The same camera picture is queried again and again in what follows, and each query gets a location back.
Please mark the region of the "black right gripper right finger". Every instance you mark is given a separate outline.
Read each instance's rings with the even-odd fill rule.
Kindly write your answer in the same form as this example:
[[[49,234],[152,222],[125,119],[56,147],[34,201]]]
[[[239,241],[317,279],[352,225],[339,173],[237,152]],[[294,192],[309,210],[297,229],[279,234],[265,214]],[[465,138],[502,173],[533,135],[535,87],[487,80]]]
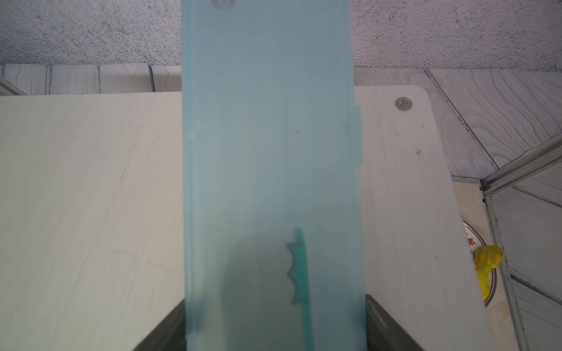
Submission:
[[[371,295],[366,295],[366,334],[369,351],[423,351],[421,346]]]

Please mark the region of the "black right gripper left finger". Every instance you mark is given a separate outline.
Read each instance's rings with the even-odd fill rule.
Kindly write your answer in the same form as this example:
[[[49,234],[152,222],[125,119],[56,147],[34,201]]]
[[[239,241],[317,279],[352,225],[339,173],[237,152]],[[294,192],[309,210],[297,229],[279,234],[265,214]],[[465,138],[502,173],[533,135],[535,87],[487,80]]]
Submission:
[[[184,300],[136,346],[134,351],[186,351]]]

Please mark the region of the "teal pencil case with label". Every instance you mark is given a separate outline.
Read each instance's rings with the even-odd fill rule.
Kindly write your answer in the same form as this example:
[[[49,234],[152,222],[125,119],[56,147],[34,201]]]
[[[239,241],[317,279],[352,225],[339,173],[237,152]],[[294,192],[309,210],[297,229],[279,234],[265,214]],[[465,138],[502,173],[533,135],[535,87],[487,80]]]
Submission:
[[[189,350],[365,350],[346,1],[181,4]]]

